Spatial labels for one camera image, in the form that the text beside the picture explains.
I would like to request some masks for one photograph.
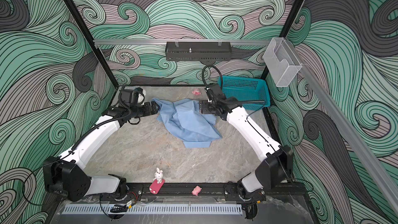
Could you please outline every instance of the wall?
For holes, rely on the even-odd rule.
[[[305,0],[288,38],[382,165],[398,179],[398,0]],[[305,78],[269,108],[321,223],[398,223]]]
[[[114,88],[62,0],[0,0],[0,222],[43,223],[54,205],[22,182],[69,148]],[[54,202],[42,170],[25,184]]]
[[[270,39],[294,0],[74,0],[94,38]],[[169,62],[165,46],[102,46],[119,83],[202,84],[200,62]],[[236,46],[224,75],[260,77],[265,47]],[[206,79],[216,81],[212,70]]]

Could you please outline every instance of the gray floor surface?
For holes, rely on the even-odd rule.
[[[146,100],[153,97],[177,101],[184,98],[207,99],[192,94],[194,87],[143,87]],[[127,182],[152,182],[156,167],[163,170],[168,183],[236,182],[260,164],[256,153],[242,135],[228,122],[217,117],[216,129],[222,139],[209,148],[184,147],[170,134],[158,114],[141,118],[138,125],[125,124],[113,133],[93,155],[84,171],[89,176],[123,176]],[[262,111],[251,115],[269,134]]]

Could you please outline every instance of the teal plastic basket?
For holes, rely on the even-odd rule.
[[[236,76],[223,76],[222,92],[227,98],[235,97],[239,101],[264,100],[265,104],[243,104],[246,110],[258,110],[261,106],[269,107],[269,93],[267,83],[261,79]]]

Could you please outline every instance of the white rabbit figurine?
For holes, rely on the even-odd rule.
[[[158,183],[162,182],[162,178],[163,178],[163,171],[159,170],[159,168],[156,168],[156,173],[155,173],[155,178],[153,178],[153,180],[155,181],[155,179],[158,181]]]

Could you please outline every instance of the clear plastic box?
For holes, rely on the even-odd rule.
[[[288,87],[301,69],[293,44],[283,37],[272,38],[263,59],[277,87]]]

